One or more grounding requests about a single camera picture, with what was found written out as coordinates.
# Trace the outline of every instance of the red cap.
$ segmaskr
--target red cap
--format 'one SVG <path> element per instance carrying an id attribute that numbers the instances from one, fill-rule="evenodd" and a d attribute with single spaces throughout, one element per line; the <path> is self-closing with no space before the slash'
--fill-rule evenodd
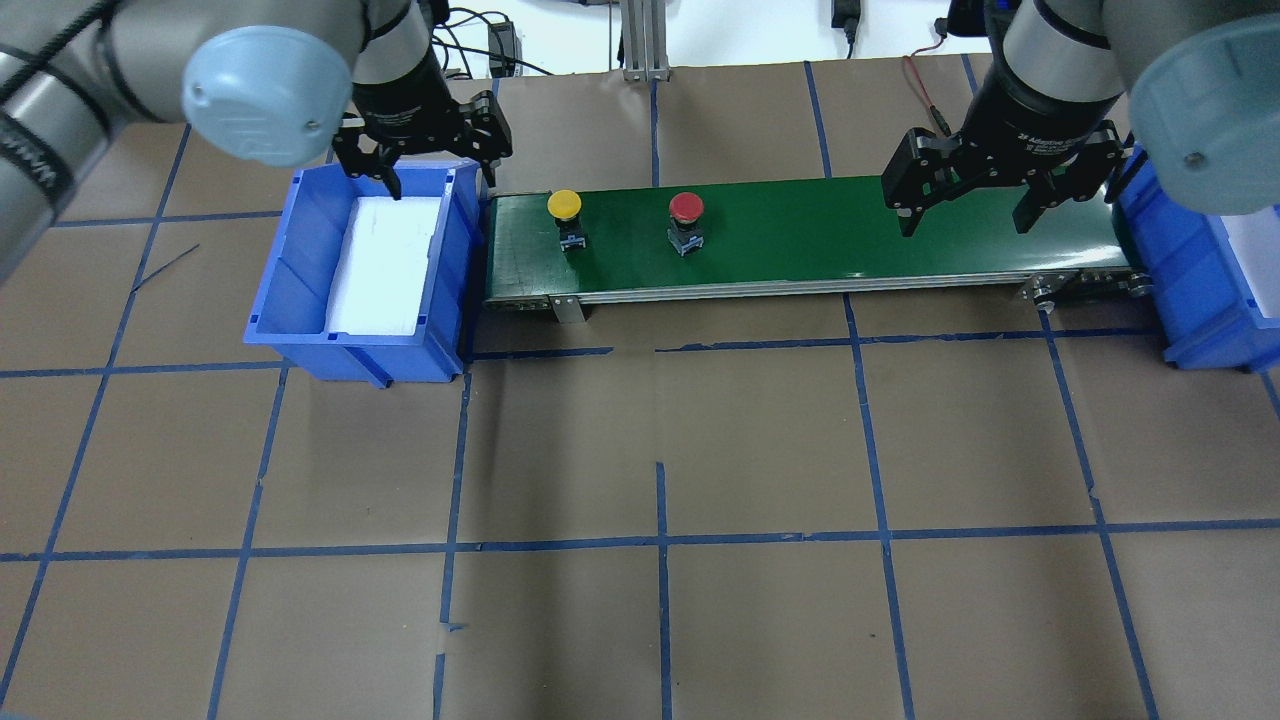
<path id="1" fill-rule="evenodd" d="M 671 217 L 678 223 L 696 223 L 704 209 L 703 199 L 692 192 L 681 192 L 671 199 Z"/>

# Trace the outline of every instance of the blue box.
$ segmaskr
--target blue box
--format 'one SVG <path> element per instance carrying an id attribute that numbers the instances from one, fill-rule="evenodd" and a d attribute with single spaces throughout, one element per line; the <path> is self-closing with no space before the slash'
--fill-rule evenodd
<path id="1" fill-rule="evenodd" d="M 1280 364 L 1280 318 L 1258 309 L 1220 218 L 1174 202 L 1149 163 L 1120 195 L 1120 206 L 1152 278 L 1170 342 L 1165 360 L 1256 373 Z"/>
<path id="2" fill-rule="evenodd" d="M 338 164 L 293 176 L 275 242 L 257 288 L 244 342 L 269 345 L 321 380 L 448 382 L 462 372 L 458 334 L 471 252 L 481 242 L 472 160 L 402 161 L 406 197 L 440 197 L 430 241 L 417 329 L 411 336 L 325 332 L 329 290 L 357 197 L 388 196 L 369 178 L 348 178 Z"/>

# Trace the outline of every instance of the green conveyor belt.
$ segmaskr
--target green conveyor belt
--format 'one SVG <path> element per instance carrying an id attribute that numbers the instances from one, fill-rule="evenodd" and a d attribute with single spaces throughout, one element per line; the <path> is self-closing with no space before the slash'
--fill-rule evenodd
<path id="1" fill-rule="evenodd" d="M 703 250 L 667 241 L 667 204 L 703 197 Z M 585 250 L 562 252 L 547 195 L 497 197 L 486 301 L 538 306 L 1015 282 L 1038 270 L 1125 268 L 1101 197 L 1050 210 L 1028 234 L 1011 213 L 1023 191 L 979 190 L 899 233 L 879 178 L 852 177 L 584 192 Z"/>

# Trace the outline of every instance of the yellow cap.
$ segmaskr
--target yellow cap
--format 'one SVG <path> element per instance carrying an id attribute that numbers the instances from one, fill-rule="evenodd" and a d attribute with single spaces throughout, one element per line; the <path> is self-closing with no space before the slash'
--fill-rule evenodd
<path id="1" fill-rule="evenodd" d="M 572 190 L 558 190 L 547 200 L 547 211 L 557 220 L 572 220 L 582 211 L 582 199 Z"/>

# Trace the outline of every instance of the light blue joint cap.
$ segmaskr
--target light blue joint cap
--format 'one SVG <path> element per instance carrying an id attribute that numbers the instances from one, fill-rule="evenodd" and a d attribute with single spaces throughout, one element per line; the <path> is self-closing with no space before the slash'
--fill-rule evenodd
<path id="1" fill-rule="evenodd" d="M 329 147 L 351 101 L 351 68 L 302 31 L 250 26 L 206 41 L 182 74 L 182 110 L 220 150 L 293 168 Z"/>
<path id="2" fill-rule="evenodd" d="M 1280 13 L 1179 42 L 1130 95 L 1134 135 L 1179 205 L 1244 215 L 1280 204 Z"/>

